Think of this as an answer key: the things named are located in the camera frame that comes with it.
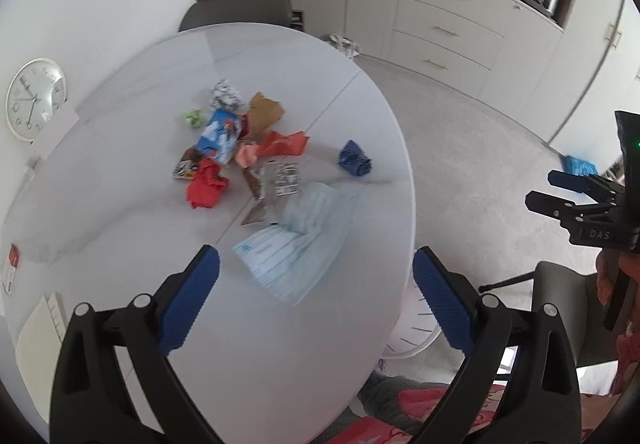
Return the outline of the person's right hand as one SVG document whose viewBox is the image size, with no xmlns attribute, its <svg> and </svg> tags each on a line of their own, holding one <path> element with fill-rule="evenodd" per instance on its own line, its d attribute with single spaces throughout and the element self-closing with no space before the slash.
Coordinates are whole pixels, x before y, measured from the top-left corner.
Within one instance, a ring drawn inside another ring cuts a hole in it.
<svg viewBox="0 0 640 444">
<path fill-rule="evenodd" d="M 597 296 L 603 325 L 616 332 L 618 364 L 611 394 L 622 394 L 639 366 L 639 255 L 603 249 L 597 256 Z"/>
</svg>

